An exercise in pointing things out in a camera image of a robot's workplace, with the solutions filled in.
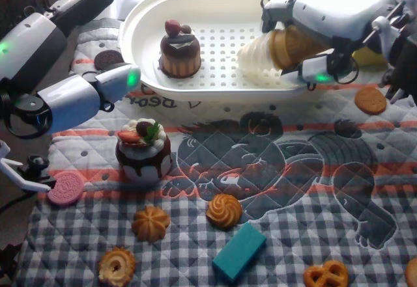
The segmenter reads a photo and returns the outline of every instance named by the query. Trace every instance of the ice cream cone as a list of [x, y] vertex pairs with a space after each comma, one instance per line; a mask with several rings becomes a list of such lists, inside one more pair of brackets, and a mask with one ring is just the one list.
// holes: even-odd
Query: ice cream cone
[[290, 68], [328, 48], [291, 25], [273, 30], [246, 44], [238, 52], [239, 67], [247, 71]]

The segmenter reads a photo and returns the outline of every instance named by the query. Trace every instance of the pink cookie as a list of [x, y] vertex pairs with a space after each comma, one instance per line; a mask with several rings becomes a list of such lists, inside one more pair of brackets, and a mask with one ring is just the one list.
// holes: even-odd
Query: pink cookie
[[84, 191], [83, 178], [74, 172], [63, 171], [55, 175], [57, 183], [48, 192], [48, 198], [58, 206], [68, 206], [77, 201]]

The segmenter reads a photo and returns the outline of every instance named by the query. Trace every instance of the gingham pattern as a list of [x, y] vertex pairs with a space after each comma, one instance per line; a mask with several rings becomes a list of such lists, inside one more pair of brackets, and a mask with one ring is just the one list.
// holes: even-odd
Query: gingham pattern
[[[76, 59], [93, 59], [98, 51], [115, 49], [113, 35], [117, 34], [117, 30], [114, 24], [111, 32], [108, 33], [108, 29], [105, 24], [99, 31], [87, 28], [79, 38]], [[73, 71], [85, 72], [92, 70], [91, 67], [88, 63], [74, 64]], [[361, 74], [358, 82], [375, 82], [380, 74]], [[166, 109], [161, 106], [140, 107], [140, 103], [133, 106], [132, 100], [127, 98], [117, 104], [114, 112], [99, 113], [75, 131], [95, 128], [114, 134], [126, 121], [139, 115], [153, 117], [164, 126], [190, 126], [223, 119], [238, 122], [250, 111], [266, 111], [278, 116], [284, 129], [297, 126], [287, 128], [275, 144], [283, 152], [286, 164], [292, 162], [292, 165], [299, 167], [300, 178], [306, 172], [313, 171], [294, 162], [294, 158], [303, 153], [314, 157], [321, 155], [329, 165], [336, 165], [340, 161], [358, 161], [352, 154], [344, 154], [346, 148], [339, 149], [349, 146], [350, 142], [334, 133], [310, 139], [328, 130], [326, 124], [333, 125], [339, 119], [351, 119], [357, 124], [396, 123], [394, 128], [379, 128], [376, 131], [362, 128], [362, 136], [355, 142], [359, 145], [360, 161], [367, 163], [373, 158], [378, 161], [377, 175], [371, 174], [372, 179], [375, 179], [371, 199], [375, 207], [370, 206], [359, 218], [353, 217], [341, 206], [337, 195], [342, 195], [340, 193], [346, 187], [368, 184], [366, 175], [371, 170], [366, 172], [366, 168], [357, 168], [357, 173], [352, 174], [353, 168], [346, 166], [344, 172], [339, 172], [345, 175], [341, 177], [347, 178], [346, 182], [342, 180], [339, 185], [334, 183], [332, 177], [325, 176], [319, 181], [309, 182], [309, 185], [302, 181], [300, 185], [297, 177], [288, 176], [288, 180], [281, 181], [283, 197], [288, 197], [285, 192], [290, 190], [302, 191], [305, 195], [294, 202], [279, 198], [285, 199], [283, 208], [268, 211], [273, 197], [261, 194], [241, 201], [245, 209], [242, 220], [249, 220], [266, 236], [266, 246], [250, 263], [237, 284], [303, 286], [302, 276], [308, 266], [336, 259], [348, 268], [349, 286], [405, 287], [404, 270], [408, 261], [417, 256], [417, 181], [416, 176], [404, 167], [412, 166], [417, 160], [417, 132], [413, 127], [402, 128], [401, 124], [415, 121], [417, 110], [412, 101], [401, 100], [396, 105], [389, 105], [382, 115], [369, 117], [354, 106], [352, 99], [355, 92], [355, 89], [330, 90], [323, 94], [311, 94], [305, 100], [277, 103], [273, 107], [177, 102], [177, 107]], [[142, 99], [150, 102], [152, 97], [143, 96]], [[320, 124], [323, 128], [309, 130], [309, 124]], [[99, 286], [98, 261], [114, 246], [125, 247], [137, 260], [135, 275], [129, 286], [228, 286], [214, 271], [211, 262], [240, 226], [224, 232], [208, 223], [205, 217], [207, 202], [193, 193], [194, 185], [186, 178], [163, 182], [160, 192], [146, 195], [111, 191], [125, 186], [104, 178], [109, 170], [119, 168], [114, 157], [115, 137], [111, 134], [100, 137], [74, 133], [54, 137], [50, 149], [50, 169], [83, 171], [88, 182], [85, 187], [87, 192], [77, 204], [67, 208], [53, 207], [44, 198], [38, 201], [30, 217], [14, 286]], [[193, 159], [177, 157], [182, 134], [171, 133], [169, 136], [175, 160], [170, 175], [179, 176], [181, 169], [192, 166], [190, 163]], [[210, 136], [203, 136], [195, 144], [199, 145], [201, 153], [213, 147], [213, 143], [209, 144]], [[292, 152], [290, 148], [296, 146], [293, 143], [307, 143], [303, 148], [306, 150]], [[330, 146], [333, 143], [336, 148], [323, 148], [323, 143]], [[358, 143], [366, 143], [373, 154], [364, 152], [364, 146]], [[84, 151], [88, 152], [88, 156], [79, 158]], [[229, 164], [226, 155], [227, 152], [217, 158]], [[200, 182], [207, 183], [208, 180], [201, 178]], [[263, 186], [258, 187], [266, 188], [267, 183], [263, 182]], [[255, 203], [257, 212], [260, 210], [259, 218], [250, 219], [248, 210]], [[165, 238], [153, 244], [139, 242], [130, 228], [135, 212], [142, 210], [145, 205], [159, 206], [171, 216]], [[375, 208], [383, 211], [375, 214]], [[366, 238], [373, 233], [372, 229], [367, 228], [364, 219], [377, 223], [378, 227], [387, 231], [387, 240], [382, 248], [369, 246]]]

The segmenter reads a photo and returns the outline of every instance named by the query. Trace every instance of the quilted mat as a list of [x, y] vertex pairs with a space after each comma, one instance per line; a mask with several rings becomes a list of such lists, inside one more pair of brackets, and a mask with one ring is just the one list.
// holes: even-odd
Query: quilted mat
[[[72, 71], [94, 70], [94, 56], [116, 48], [118, 26], [86, 25]], [[99, 286], [98, 261], [122, 246], [137, 260], [129, 286], [227, 286], [212, 259], [249, 222], [266, 245], [239, 286], [303, 286], [308, 266], [333, 259], [347, 266], [349, 286], [405, 287], [417, 257], [417, 109], [404, 99], [369, 116], [353, 102], [382, 73], [261, 105], [177, 102], [142, 87], [113, 112], [56, 133], [50, 172], [81, 174], [85, 193], [67, 208], [40, 197], [14, 285]], [[138, 118], [159, 121], [173, 152], [169, 174], [147, 192], [125, 182], [115, 157], [116, 132]], [[218, 193], [244, 208], [227, 232], [205, 217]], [[152, 244], [131, 231], [145, 205], [171, 216]]]

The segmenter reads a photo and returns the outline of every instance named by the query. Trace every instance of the perforated basket bottom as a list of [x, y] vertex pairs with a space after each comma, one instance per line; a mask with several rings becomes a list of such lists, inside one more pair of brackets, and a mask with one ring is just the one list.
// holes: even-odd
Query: perforated basket bottom
[[246, 43], [261, 36], [259, 24], [199, 25], [193, 24], [201, 46], [200, 70], [187, 79], [166, 76], [159, 67], [159, 55], [153, 58], [154, 72], [162, 86], [176, 90], [235, 90], [235, 89], [289, 89], [291, 83], [281, 79], [281, 71], [271, 70], [246, 74], [238, 68], [237, 52]]

